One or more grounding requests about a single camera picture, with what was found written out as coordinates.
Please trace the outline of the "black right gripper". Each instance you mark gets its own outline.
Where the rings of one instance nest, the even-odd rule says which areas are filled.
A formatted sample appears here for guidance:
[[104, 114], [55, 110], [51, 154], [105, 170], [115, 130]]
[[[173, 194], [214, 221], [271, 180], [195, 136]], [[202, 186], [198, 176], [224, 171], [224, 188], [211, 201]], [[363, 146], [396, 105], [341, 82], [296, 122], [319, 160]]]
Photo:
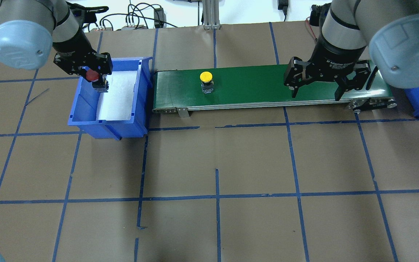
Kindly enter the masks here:
[[359, 60], [364, 48], [342, 49], [332, 46], [326, 40], [318, 40], [309, 60], [293, 56], [284, 72], [284, 86], [291, 90], [291, 97], [298, 90], [313, 82], [336, 82], [335, 101], [344, 93], [360, 91], [371, 74], [370, 63]]

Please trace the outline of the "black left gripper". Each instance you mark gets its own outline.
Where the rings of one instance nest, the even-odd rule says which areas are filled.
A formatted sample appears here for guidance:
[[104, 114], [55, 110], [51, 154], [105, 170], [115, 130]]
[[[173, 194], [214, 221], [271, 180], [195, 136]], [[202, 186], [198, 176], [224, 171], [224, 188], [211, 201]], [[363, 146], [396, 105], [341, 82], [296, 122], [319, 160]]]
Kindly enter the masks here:
[[97, 80], [92, 81], [93, 89], [98, 93], [108, 92], [109, 83], [104, 75], [111, 75], [113, 70], [110, 53], [56, 53], [53, 63], [69, 75], [86, 77], [85, 67], [97, 72]]

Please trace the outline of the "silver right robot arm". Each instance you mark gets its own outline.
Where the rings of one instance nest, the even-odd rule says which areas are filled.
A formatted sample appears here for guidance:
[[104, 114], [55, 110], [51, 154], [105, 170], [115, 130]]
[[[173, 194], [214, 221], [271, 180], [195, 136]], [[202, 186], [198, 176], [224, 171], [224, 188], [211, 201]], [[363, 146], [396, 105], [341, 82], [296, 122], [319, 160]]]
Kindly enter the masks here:
[[369, 89], [365, 49], [386, 83], [419, 87], [419, 0], [333, 0], [311, 14], [320, 29], [311, 58], [291, 58], [284, 73], [293, 98], [313, 82], [336, 82], [335, 100]]

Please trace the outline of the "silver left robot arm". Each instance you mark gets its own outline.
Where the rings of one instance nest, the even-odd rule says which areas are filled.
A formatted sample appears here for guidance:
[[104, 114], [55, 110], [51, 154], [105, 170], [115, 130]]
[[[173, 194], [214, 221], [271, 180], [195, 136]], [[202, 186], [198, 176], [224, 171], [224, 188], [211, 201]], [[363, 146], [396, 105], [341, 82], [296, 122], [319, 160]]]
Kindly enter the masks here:
[[107, 92], [111, 55], [95, 51], [83, 25], [64, 0], [0, 0], [0, 63], [24, 69], [40, 69], [56, 51], [54, 64], [69, 75]]

